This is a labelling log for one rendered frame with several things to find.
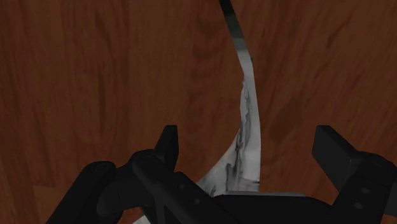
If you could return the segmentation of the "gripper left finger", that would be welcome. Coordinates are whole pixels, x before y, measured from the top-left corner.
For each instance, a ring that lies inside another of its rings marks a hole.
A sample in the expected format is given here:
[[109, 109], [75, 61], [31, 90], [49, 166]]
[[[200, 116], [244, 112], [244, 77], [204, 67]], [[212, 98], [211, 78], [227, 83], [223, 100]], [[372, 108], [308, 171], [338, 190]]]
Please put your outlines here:
[[164, 127], [152, 150], [135, 152], [116, 167], [86, 165], [45, 224], [118, 224], [125, 210], [141, 208], [150, 224], [237, 224], [237, 220], [182, 172], [178, 128]]

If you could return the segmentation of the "white grey marbled curved object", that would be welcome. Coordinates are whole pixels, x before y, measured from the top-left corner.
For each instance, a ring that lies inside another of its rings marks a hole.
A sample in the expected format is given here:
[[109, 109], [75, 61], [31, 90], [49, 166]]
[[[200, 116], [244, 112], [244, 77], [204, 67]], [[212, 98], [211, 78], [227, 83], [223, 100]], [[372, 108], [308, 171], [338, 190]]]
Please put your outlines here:
[[230, 0], [218, 0], [243, 71], [240, 128], [226, 153], [196, 184], [213, 199], [259, 192], [261, 137], [253, 59]]

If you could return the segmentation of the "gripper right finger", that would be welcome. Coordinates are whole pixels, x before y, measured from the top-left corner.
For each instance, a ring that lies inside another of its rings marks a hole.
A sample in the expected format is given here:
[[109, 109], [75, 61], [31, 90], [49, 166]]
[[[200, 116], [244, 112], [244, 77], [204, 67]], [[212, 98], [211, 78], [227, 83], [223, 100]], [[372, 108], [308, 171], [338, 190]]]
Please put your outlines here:
[[380, 224], [397, 218], [397, 165], [358, 151], [329, 125], [316, 127], [312, 156], [338, 190], [329, 224]]

